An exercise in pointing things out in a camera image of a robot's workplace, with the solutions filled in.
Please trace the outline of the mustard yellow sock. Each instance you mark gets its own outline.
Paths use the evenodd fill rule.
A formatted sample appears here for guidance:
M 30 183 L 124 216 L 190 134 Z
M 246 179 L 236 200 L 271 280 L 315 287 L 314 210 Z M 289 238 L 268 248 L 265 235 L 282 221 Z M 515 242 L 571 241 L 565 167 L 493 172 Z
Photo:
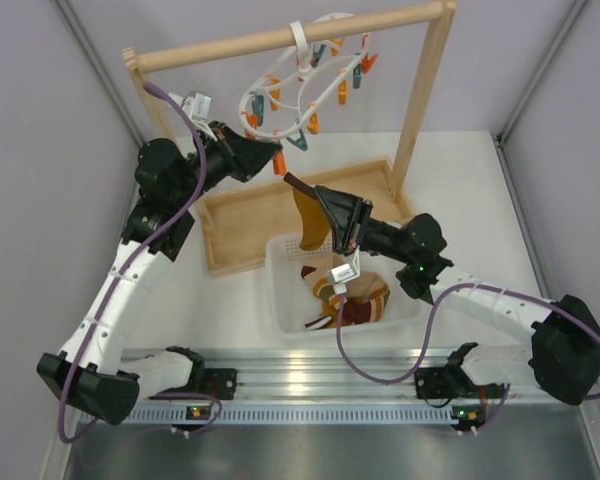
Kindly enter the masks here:
M 283 180 L 293 190 L 294 203 L 301 217 L 302 238 L 299 246 L 303 251 L 315 251 L 324 244 L 331 231 L 315 190 L 290 172 L 284 175 Z

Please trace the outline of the orange clothes peg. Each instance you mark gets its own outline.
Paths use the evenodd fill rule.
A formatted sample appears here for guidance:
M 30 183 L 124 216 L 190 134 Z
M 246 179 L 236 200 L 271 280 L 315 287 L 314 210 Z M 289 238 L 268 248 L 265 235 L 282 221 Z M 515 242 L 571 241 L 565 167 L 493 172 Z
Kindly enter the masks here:
M 287 174 L 287 167 L 285 157 L 282 151 L 278 151 L 272 157 L 273 172 L 276 176 L 285 176 Z

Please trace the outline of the white clip hanger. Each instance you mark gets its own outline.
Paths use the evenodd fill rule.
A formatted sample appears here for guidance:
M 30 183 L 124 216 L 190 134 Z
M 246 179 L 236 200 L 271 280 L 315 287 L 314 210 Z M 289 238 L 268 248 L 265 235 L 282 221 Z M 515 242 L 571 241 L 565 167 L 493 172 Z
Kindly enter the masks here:
M 307 136 L 320 132 L 319 110 L 344 106 L 377 56 L 369 53 L 369 32 L 351 41 L 340 36 L 311 42 L 301 22 L 290 28 L 294 44 L 247 89 L 238 113 L 247 138 L 287 141 L 306 151 Z

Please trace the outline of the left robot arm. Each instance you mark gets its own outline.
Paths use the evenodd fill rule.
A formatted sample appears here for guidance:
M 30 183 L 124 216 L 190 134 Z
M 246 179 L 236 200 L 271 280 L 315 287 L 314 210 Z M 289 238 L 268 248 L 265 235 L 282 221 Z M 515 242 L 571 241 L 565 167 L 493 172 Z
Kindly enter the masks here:
M 244 137 L 222 122 L 213 122 L 211 130 L 212 137 L 193 134 L 194 154 L 183 155 L 169 138 L 139 149 L 139 198 L 114 262 L 73 335 L 57 353 L 43 354 L 36 367 L 59 401 L 58 429 L 65 427 L 68 408 L 118 425 L 141 400 L 194 397 L 205 388 L 204 359 L 189 348 L 168 347 L 131 363 L 122 356 L 150 293 L 191 233 L 192 204 L 226 178 L 253 179 L 282 150 L 277 141 Z

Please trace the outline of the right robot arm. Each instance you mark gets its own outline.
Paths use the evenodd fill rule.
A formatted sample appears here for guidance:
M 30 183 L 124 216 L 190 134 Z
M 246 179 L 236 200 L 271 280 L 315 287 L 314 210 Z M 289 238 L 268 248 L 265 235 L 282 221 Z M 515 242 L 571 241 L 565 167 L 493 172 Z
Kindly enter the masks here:
M 453 393 L 466 397 L 482 385 L 504 384 L 536 387 L 567 405 L 600 398 L 600 327 L 582 300 L 536 298 L 467 273 L 443 257 L 447 242 L 427 213 L 389 224 L 373 218 L 368 200 L 325 186 L 312 191 L 334 252 L 397 261 L 402 291 L 428 303 L 432 315 L 446 307 L 513 339 L 505 346 L 468 342 L 454 351 L 446 372 Z

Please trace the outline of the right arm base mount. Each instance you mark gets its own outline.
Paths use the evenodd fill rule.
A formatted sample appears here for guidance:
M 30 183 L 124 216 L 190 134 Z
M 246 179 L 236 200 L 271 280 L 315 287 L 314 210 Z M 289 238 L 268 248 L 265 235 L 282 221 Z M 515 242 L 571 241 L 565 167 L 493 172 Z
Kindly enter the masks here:
M 415 373 L 416 396 L 419 400 L 443 400 L 437 408 L 448 405 L 455 399 L 495 399 L 501 398 L 504 384 L 475 384 L 462 370 L 465 358 L 478 346 L 465 343 L 453 351 L 441 367 L 419 368 Z

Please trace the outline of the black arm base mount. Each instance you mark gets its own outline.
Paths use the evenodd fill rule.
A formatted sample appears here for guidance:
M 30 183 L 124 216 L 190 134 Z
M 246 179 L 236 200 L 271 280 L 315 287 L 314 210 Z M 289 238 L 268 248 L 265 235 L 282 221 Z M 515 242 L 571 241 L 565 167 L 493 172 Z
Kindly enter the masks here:
M 221 401 L 233 400 L 237 388 L 237 370 L 232 368 L 206 368 L 183 387 L 160 392 L 152 399 L 189 399 L 194 395 L 208 395 Z

